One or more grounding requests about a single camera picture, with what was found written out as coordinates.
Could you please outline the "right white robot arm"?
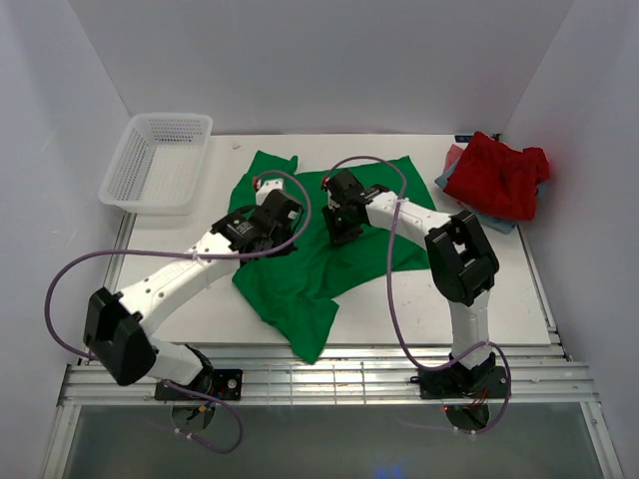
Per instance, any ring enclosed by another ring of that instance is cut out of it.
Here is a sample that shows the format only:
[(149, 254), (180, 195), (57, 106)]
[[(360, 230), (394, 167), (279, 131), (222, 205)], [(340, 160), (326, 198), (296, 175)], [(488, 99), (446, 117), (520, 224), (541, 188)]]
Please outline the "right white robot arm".
[(350, 170), (322, 182), (329, 239), (342, 245), (365, 227), (386, 230), (421, 247), (431, 276), (447, 300), (452, 327), (449, 359), (420, 366), (412, 382), (423, 398), (473, 396), (488, 385), (496, 365), (489, 339), (488, 303), (499, 262), (477, 217), (450, 215), (416, 205), (382, 185), (365, 187)]

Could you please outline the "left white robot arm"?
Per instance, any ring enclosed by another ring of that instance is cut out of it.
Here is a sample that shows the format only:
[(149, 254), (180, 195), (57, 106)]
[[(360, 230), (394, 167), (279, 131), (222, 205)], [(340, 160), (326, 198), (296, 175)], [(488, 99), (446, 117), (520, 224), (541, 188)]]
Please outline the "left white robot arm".
[(121, 386), (148, 376), (177, 384), (190, 398), (205, 396), (214, 380), (208, 358), (189, 345), (156, 338), (156, 330), (195, 295), (247, 263), (252, 253), (292, 252), (290, 239), (303, 211), (292, 196), (274, 189), (257, 206), (215, 222), (185, 257), (117, 292), (97, 290), (89, 299), (85, 345)]

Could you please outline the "green t shirt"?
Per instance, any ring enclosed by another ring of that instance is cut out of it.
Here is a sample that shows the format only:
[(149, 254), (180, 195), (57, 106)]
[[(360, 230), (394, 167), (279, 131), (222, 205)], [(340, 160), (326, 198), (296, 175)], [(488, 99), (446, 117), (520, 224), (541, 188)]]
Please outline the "green t shirt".
[(236, 271), (233, 283), (260, 319), (289, 342), (296, 356), (315, 363), (338, 312), (337, 296), (385, 275), (389, 265), (397, 271), (428, 269), (428, 257), (411, 241), (371, 228), (354, 242), (332, 246), (321, 212), (327, 203), (320, 188), (323, 174), (299, 172), (296, 157), (286, 159), (257, 151), (232, 190), (229, 209), (252, 204), (254, 178), (258, 174), (269, 177), (274, 170), (297, 178), (295, 184), (287, 183), (286, 189), (312, 206), (310, 225), (297, 239), (296, 251), (249, 262)]

